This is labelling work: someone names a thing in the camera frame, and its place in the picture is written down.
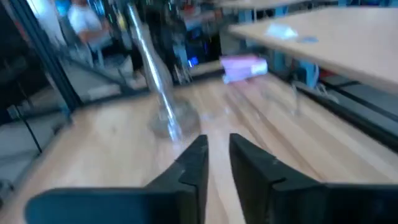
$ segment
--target white shirt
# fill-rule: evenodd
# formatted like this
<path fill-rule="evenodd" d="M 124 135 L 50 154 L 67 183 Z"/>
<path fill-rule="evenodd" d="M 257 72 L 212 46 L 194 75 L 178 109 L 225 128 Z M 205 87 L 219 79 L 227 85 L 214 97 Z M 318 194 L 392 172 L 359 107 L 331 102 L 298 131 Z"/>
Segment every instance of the white shirt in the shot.
<path fill-rule="evenodd" d="M 82 7 L 72 5 L 68 11 L 68 18 L 76 34 L 84 30 L 97 31 L 102 29 L 100 19 L 89 6 Z M 109 32 L 107 32 L 104 36 L 90 41 L 89 45 L 91 48 L 100 48 L 104 45 L 108 45 L 110 41 L 111 36 Z"/>

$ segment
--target metal base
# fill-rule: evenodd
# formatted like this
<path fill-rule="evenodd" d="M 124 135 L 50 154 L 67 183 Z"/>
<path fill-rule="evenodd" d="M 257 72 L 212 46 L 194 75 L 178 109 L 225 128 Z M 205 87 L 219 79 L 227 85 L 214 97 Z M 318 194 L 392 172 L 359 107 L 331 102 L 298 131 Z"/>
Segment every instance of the metal base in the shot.
<path fill-rule="evenodd" d="M 151 119 L 149 127 L 156 136 L 177 140 L 200 131 L 199 114 L 187 100 L 176 98 L 172 109 L 175 119 L 169 119 L 165 106 Z"/>

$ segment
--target light wood surface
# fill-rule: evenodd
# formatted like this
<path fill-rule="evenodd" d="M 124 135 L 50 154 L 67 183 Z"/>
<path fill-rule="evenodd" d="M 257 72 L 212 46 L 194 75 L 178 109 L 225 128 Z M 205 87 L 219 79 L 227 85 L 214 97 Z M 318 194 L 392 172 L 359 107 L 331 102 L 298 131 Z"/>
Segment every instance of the light wood surface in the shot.
<path fill-rule="evenodd" d="M 178 88 L 192 102 L 208 135 L 210 173 L 206 223 L 244 223 L 229 163 L 229 134 L 239 133 L 303 173 L 327 182 L 397 183 L 398 156 L 272 75 L 225 85 L 209 80 Z M 273 100 L 264 98 L 264 92 Z M 0 214 L 0 223 L 23 224 L 24 205 L 54 187 L 143 186 L 164 171 L 197 137 L 157 139 L 147 122 L 153 95 L 79 111 Z"/>
<path fill-rule="evenodd" d="M 219 3 L 220 7 L 235 9 L 273 9 L 280 6 L 288 6 L 304 0 L 234 0 Z"/>
<path fill-rule="evenodd" d="M 280 40 L 266 35 L 271 24 L 290 26 L 298 38 Z M 398 93 L 397 8 L 332 7 L 232 26 L 230 31 L 339 75 Z M 315 37 L 318 42 L 299 42 L 303 37 Z"/>

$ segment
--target person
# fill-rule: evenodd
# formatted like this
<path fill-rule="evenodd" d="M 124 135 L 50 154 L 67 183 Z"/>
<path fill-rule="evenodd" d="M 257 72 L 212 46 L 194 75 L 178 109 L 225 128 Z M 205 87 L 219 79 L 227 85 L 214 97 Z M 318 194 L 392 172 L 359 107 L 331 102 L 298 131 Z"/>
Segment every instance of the person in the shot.
<path fill-rule="evenodd" d="M 101 21 L 88 5 L 87 0 L 72 0 L 68 18 L 70 25 L 80 40 L 88 44 L 91 49 L 100 48 L 104 58 L 110 55 L 123 54 L 126 56 L 124 65 L 128 64 L 128 60 L 130 60 L 134 71 L 142 68 L 142 58 L 137 47 L 132 44 L 132 49 L 127 50 L 123 43 L 112 39 L 112 28 L 109 22 L 106 19 Z"/>

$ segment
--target blue light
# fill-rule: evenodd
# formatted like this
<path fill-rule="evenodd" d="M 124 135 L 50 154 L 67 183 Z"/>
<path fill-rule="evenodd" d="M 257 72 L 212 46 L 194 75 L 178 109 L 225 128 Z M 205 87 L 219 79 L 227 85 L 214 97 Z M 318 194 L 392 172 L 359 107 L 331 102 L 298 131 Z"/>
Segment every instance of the blue light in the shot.
<path fill-rule="evenodd" d="M 191 59 L 188 60 L 189 67 L 193 67 L 194 65 L 198 64 L 198 58 L 197 57 L 192 57 Z"/>

